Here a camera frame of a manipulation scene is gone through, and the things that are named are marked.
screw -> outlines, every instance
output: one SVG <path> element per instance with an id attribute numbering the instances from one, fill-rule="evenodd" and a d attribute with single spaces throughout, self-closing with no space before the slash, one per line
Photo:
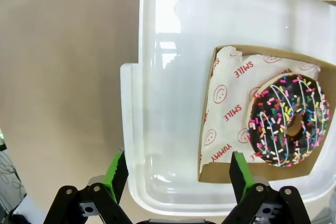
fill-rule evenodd
<path id="1" fill-rule="evenodd" d="M 286 189 L 286 190 L 285 190 L 285 194 L 290 195 L 291 193 L 292 193 L 292 190 L 291 190 L 291 189 Z"/>
<path id="2" fill-rule="evenodd" d="M 257 191 L 263 191 L 264 188 L 263 188 L 262 186 L 257 186 L 257 187 L 256 187 L 256 190 L 257 190 Z"/>

beige table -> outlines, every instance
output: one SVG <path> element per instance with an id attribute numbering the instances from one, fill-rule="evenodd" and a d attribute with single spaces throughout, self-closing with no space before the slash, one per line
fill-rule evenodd
<path id="1" fill-rule="evenodd" d="M 123 146 L 119 68 L 138 59 L 138 2 L 0 0 L 0 126 L 44 210 L 59 187 L 103 174 Z M 311 217 L 328 198 L 308 205 Z M 121 205 L 134 222 L 158 217 L 128 190 Z"/>

chocolate donut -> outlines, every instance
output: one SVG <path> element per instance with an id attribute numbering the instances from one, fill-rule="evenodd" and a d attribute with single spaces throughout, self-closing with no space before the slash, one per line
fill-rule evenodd
<path id="1" fill-rule="evenodd" d="M 291 166 L 319 145 L 329 120 L 328 102 L 317 81 L 300 74 L 281 74 L 254 95 L 248 111 L 250 143 L 259 157 L 275 166 Z M 301 129 L 289 129 L 300 115 Z"/>

white plastic tray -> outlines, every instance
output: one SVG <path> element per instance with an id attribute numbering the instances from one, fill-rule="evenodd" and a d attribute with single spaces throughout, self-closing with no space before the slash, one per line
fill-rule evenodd
<path id="1" fill-rule="evenodd" d="M 336 65 L 336 8 L 317 0 L 140 0 L 139 63 L 121 68 L 129 190 L 143 208 L 164 215 L 226 215 L 230 184 L 197 182 L 197 152 L 213 49 L 266 46 Z M 336 181 L 335 116 L 306 177 L 271 182 L 296 186 L 305 202 Z"/>

donut hole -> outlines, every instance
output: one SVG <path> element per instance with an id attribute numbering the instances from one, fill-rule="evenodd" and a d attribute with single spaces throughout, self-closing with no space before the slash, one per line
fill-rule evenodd
<path id="1" fill-rule="evenodd" d="M 303 128 L 301 121 L 303 121 L 302 115 L 294 115 L 286 128 L 286 134 L 289 136 L 296 136 L 301 133 Z"/>

